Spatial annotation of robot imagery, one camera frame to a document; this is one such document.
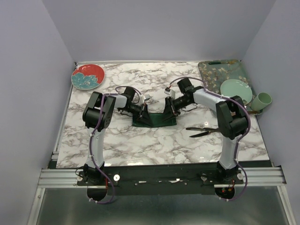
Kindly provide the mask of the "dark green cloth napkin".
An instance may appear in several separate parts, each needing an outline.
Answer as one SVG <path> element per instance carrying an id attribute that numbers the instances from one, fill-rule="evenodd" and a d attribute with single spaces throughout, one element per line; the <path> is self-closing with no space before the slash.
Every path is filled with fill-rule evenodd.
<path id="1" fill-rule="evenodd" d="M 149 116 L 150 116 L 150 121 L 152 122 L 151 125 L 146 124 L 141 119 L 138 120 L 137 117 L 133 116 L 132 126 L 138 128 L 160 128 L 160 127 L 170 127 L 170 126 L 177 125 L 177 121 L 175 117 L 170 118 L 168 120 L 163 120 L 162 113 L 150 113 Z"/>

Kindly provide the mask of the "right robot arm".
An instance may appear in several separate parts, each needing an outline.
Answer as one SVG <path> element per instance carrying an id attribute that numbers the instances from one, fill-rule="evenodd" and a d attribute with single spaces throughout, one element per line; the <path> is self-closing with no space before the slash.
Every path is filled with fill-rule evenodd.
<path id="1" fill-rule="evenodd" d="M 193 86 L 188 77 L 177 78 L 177 85 L 182 93 L 174 98 L 171 84 L 165 88 L 164 119 L 176 117 L 180 110 L 191 104 L 210 108 L 217 117 L 219 132 L 223 135 L 222 151 L 217 162 L 216 179 L 225 184 L 238 172 L 238 148 L 240 140 L 248 134 L 251 120 L 241 97 L 226 97 L 209 91 L 205 86 Z"/>

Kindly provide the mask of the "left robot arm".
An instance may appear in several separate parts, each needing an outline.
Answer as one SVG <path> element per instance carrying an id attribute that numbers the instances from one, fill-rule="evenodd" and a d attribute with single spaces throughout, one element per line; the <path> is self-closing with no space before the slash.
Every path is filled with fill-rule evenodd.
<path id="1" fill-rule="evenodd" d="M 143 125 L 153 126 L 147 104 L 133 103 L 136 94 L 141 96 L 135 88 L 126 86 L 121 94 L 102 94 L 94 91 L 89 98 L 82 115 L 90 136 L 89 156 L 83 171 L 93 185 L 101 184 L 104 179 L 104 136 L 111 123 L 114 109 L 132 114 L 133 118 Z"/>

